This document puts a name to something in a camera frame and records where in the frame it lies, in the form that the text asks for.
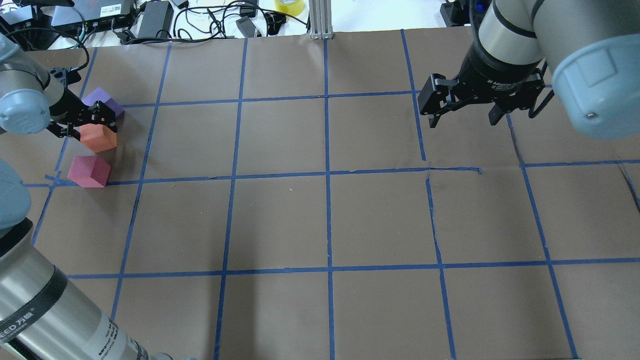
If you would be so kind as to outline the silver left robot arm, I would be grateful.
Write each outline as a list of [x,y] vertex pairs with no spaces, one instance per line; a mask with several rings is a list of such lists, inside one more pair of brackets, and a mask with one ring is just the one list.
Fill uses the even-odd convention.
[[[80,139],[78,126],[116,132],[118,114],[86,104],[7,35],[1,36],[1,132],[48,130]],[[31,243],[31,196],[1,162],[1,346],[19,360],[169,360],[149,353]]]

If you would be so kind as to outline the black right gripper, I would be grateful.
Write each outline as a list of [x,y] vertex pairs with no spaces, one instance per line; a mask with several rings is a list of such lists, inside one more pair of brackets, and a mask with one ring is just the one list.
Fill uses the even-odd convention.
[[471,47],[455,79],[439,73],[427,78],[417,98],[419,114],[434,129],[444,114],[461,109],[462,101],[494,103],[487,118],[496,126],[510,110],[534,107],[546,86],[538,63],[509,64]]

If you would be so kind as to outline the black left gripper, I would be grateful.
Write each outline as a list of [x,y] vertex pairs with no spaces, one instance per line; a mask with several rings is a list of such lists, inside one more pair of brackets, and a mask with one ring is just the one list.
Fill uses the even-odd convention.
[[114,112],[100,101],[86,105],[68,86],[77,84],[82,76],[77,70],[55,67],[49,71],[50,85],[62,85],[62,95],[49,107],[51,121],[47,130],[57,138],[79,138],[78,128],[102,125],[118,133]]

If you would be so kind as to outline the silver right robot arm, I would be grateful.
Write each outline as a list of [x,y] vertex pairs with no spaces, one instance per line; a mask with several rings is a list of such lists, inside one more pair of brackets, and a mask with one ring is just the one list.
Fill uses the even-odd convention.
[[585,136],[638,134],[637,0],[470,0],[467,11],[473,42],[459,72],[433,73],[417,98],[430,128],[475,104],[493,105],[491,125],[514,110],[532,119],[558,97]]

